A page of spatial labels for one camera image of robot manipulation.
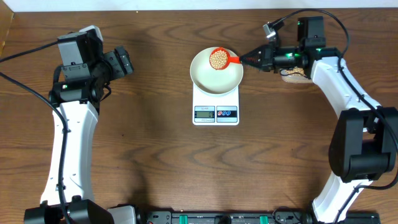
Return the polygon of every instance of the wooden table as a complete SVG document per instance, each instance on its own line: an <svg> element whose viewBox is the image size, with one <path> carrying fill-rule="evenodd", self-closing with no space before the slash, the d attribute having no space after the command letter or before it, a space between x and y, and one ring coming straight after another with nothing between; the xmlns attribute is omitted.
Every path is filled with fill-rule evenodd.
<svg viewBox="0 0 398 224"><path fill-rule="evenodd" d="M330 10L349 29L345 59L364 89L398 107L398 10ZM212 46L242 55L265 44L262 25L292 10L17 13L3 57L53 42L95 24L104 50L123 45L136 71L112 82L101 103L91 178L96 203L135 203L174 210L306 208L328 176L336 115L315 85L285 83L278 74L245 68L237 127L192 124L190 62ZM297 17L286 21L284 45L296 44ZM325 18L329 46L343 32ZM5 74L47 96L58 48L5 63ZM51 110L30 93L0 81L0 223L21 223L37 207L50 169ZM374 185L389 183L396 169ZM398 222L398 187L365 190L352 210L377 211Z"/></svg>

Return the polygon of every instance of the red handle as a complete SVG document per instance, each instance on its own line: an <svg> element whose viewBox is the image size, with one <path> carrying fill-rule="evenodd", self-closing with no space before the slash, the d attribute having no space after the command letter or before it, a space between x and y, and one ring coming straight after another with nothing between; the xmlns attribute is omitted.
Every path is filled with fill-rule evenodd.
<svg viewBox="0 0 398 224"><path fill-rule="evenodd" d="M241 63L241 61L239 60L239 57L230 57L229 62L230 63Z"/></svg>

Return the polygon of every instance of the silver connector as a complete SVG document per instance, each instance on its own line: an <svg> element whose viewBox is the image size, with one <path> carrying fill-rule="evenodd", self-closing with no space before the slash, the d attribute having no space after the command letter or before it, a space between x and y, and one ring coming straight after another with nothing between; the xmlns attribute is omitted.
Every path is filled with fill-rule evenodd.
<svg viewBox="0 0 398 224"><path fill-rule="evenodd" d="M266 33L266 37L268 40L274 40L276 37L276 32L273 28L269 27L269 22L265 24L263 27L264 32Z"/></svg>

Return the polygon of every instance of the white wall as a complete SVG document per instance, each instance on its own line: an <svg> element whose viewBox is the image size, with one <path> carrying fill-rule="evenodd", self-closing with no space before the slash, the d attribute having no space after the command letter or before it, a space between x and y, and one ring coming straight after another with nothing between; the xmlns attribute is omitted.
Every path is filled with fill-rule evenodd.
<svg viewBox="0 0 398 224"><path fill-rule="evenodd" d="M398 7L398 0L4 0L14 12Z"/></svg>

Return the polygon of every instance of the red measuring cup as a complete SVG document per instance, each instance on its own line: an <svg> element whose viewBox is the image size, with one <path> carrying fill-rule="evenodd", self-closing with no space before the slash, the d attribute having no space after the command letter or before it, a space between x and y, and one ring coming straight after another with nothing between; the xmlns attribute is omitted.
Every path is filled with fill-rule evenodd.
<svg viewBox="0 0 398 224"><path fill-rule="evenodd" d="M213 67L215 70L222 70L222 69L226 69L226 67L228 67L229 63L241 63L241 61L239 60L239 57L231 57L229 52L227 50L225 50L222 47L218 47L216 49L214 49L214 51L212 51L212 53L210 54L210 57L216 53L217 51L222 50L223 52L226 53L226 63L224 66L222 66L221 68L215 68L213 67L213 65L211 64L210 58L209 58L209 63L211 65L211 67Z"/></svg>

